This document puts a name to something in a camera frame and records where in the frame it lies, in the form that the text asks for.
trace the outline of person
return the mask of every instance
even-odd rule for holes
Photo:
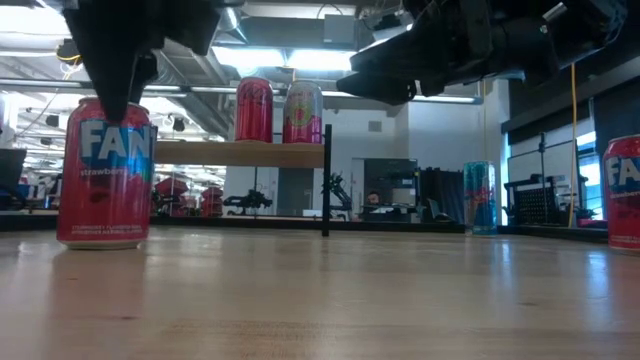
[[[369,194],[367,195],[366,205],[379,205],[379,204],[380,204],[380,193],[375,191],[375,190],[369,191]],[[360,213],[358,215],[354,214],[351,217],[352,221],[361,222],[361,221],[363,221],[363,217],[364,216],[366,216],[367,214],[370,214],[372,211],[376,210],[375,207],[368,207],[366,205],[362,207],[362,213]]]
[[[369,192],[369,195],[367,195],[367,204],[368,205],[380,204],[380,193],[375,190],[371,190]]]

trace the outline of computer monitor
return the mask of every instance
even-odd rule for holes
[[[25,206],[18,183],[26,156],[24,149],[0,149],[0,210],[20,210]]]
[[[22,165],[27,157],[24,149],[0,149],[0,185],[16,190],[22,175]]]

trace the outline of wooden shelf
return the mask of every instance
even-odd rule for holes
[[[156,164],[322,168],[324,146],[256,142],[159,141]]]

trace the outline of door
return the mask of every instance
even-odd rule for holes
[[[313,169],[280,169],[278,175],[278,215],[302,216],[313,208]]]

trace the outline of robotic arm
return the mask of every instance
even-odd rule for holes
[[[152,49],[170,38],[207,54],[220,11],[243,3],[39,1],[62,11],[112,121],[122,120],[127,102],[138,102],[156,77]],[[400,104],[418,90],[439,94],[446,85],[487,76],[520,77],[535,86],[614,41],[627,16],[626,0],[403,1],[415,19],[411,31],[353,56],[357,73],[338,81],[340,91]]]
[[[351,58],[338,89],[392,105],[484,77],[536,86],[618,36],[626,0],[403,0],[410,31]]]

